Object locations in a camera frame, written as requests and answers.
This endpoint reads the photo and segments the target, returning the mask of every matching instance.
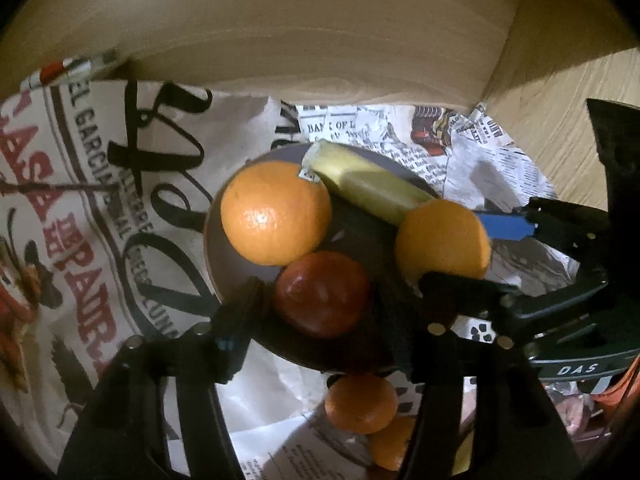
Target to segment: orange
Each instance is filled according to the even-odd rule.
[[[398,396],[383,378],[372,374],[345,375],[329,388],[324,410],[339,430],[369,434],[393,420]]]
[[[331,222],[331,199],[322,181],[298,177],[300,166],[279,160],[242,170],[220,203],[222,228],[250,262],[284,266],[313,251]]]
[[[396,263],[404,278],[416,284],[427,272],[482,278],[491,260],[484,226],[460,204],[429,200],[409,211],[396,236]]]
[[[397,416],[386,428],[371,435],[369,453],[373,462],[389,471],[400,471],[414,426],[412,416]]]

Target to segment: tomato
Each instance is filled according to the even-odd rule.
[[[274,304],[290,325],[316,338],[338,337],[362,319],[370,281],[362,264],[331,251],[306,254],[282,271]]]

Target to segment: wood grain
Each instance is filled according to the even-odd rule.
[[[563,200],[606,209],[584,100],[640,105],[636,44],[631,33],[572,0],[521,2],[484,100]]]
[[[0,91],[116,46],[130,74],[296,102],[468,109],[518,0],[29,0],[0,42]]]

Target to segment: screw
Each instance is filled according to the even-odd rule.
[[[132,335],[124,342],[124,346],[126,346],[129,350],[133,350],[134,348],[138,348],[145,342],[145,338],[141,335]]]
[[[504,348],[505,350],[511,350],[513,348],[513,340],[505,335],[499,335],[495,339],[495,342],[497,342],[498,346]]]
[[[538,357],[538,354],[540,354],[540,348],[537,344],[531,342],[522,347],[522,352],[527,359],[533,359],[534,357]]]
[[[447,329],[444,328],[444,325],[442,325],[440,323],[431,323],[427,327],[427,330],[429,331],[429,333],[431,335],[442,335],[447,331]]]
[[[193,332],[195,335],[205,335],[211,331],[211,323],[208,321],[203,321],[201,323],[196,324],[193,327]]]
[[[500,298],[500,305],[504,308],[511,308],[515,304],[516,300],[511,294],[505,294]]]

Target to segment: dark plate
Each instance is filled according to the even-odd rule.
[[[310,144],[294,144],[265,153],[247,166],[265,160],[300,163]],[[394,161],[374,152],[350,147],[350,150],[410,181],[427,192],[433,192],[421,178]],[[216,295],[227,303],[250,276],[273,283],[281,267],[263,267],[245,260],[231,246],[222,229],[220,200],[226,185],[215,196],[205,223],[205,257]],[[347,201],[331,196],[333,219],[319,250],[336,251],[362,263],[370,276],[394,276],[401,282],[394,261],[396,228],[356,208]],[[258,343],[288,361],[320,371],[390,370],[393,359],[381,340],[369,313],[353,330],[336,339],[314,339],[303,335],[269,310]]]

